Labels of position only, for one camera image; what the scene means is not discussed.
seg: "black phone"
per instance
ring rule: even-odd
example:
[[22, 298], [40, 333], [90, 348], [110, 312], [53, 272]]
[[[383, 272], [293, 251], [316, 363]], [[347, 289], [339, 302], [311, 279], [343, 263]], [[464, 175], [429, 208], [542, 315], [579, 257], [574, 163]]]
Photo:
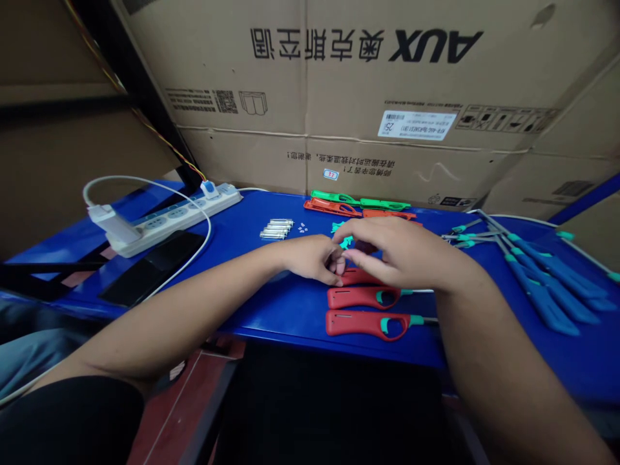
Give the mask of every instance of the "black phone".
[[148, 297], [191, 258], [204, 236], [174, 231], [140, 261], [110, 284], [99, 298], [115, 305], [134, 307]]

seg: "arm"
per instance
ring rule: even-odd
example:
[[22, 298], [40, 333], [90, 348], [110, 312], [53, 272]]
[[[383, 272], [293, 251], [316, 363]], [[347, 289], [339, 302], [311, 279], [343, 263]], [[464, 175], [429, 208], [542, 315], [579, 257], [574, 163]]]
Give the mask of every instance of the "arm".
[[398, 218], [350, 220], [353, 235], [383, 251], [344, 256], [389, 285], [436, 290], [437, 316], [459, 394], [485, 432], [519, 463], [613, 464], [484, 269], [433, 233]]
[[271, 243], [183, 281], [124, 314], [31, 391], [66, 378], [103, 375], [147, 393], [152, 384], [189, 356], [263, 284], [283, 270], [342, 285], [342, 249], [326, 236]]

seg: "white label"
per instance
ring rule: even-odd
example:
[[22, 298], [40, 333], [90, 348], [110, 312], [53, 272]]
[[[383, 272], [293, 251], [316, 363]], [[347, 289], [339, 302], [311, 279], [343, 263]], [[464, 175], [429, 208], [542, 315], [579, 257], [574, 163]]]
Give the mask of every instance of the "white label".
[[328, 169], [323, 170], [323, 177], [327, 179], [331, 179], [332, 181], [337, 180], [339, 174], [340, 173], [338, 171], [332, 171]]
[[383, 113], [377, 136], [441, 141], [448, 134], [456, 117], [456, 113], [387, 110]]

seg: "forearm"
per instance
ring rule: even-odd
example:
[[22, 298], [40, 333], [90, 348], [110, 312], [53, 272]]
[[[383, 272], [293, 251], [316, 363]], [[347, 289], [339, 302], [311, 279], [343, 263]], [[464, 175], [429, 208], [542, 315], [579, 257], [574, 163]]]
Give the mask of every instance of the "forearm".
[[615, 463], [482, 269], [438, 292], [437, 313], [459, 394], [513, 459]]
[[37, 388], [91, 370], [148, 390], [282, 270], [275, 256], [262, 247], [157, 294], [104, 328]]

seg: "hand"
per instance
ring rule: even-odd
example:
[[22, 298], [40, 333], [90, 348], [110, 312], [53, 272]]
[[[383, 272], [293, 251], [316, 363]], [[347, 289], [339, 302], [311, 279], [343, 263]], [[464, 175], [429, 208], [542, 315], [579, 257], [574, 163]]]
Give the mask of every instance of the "hand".
[[[402, 218], [349, 220], [336, 231], [333, 243], [340, 243], [348, 236], [353, 236], [356, 246], [344, 251], [343, 256], [399, 289], [452, 291], [466, 285], [469, 278], [484, 273], [469, 256]], [[360, 250], [364, 242], [369, 243], [370, 250]], [[383, 260], [367, 254], [377, 249], [383, 252]]]
[[342, 286], [342, 281], [336, 274], [344, 272], [346, 261], [342, 256], [342, 248], [327, 236], [317, 234], [289, 239], [274, 242], [268, 247], [273, 248], [284, 269], [304, 278]]

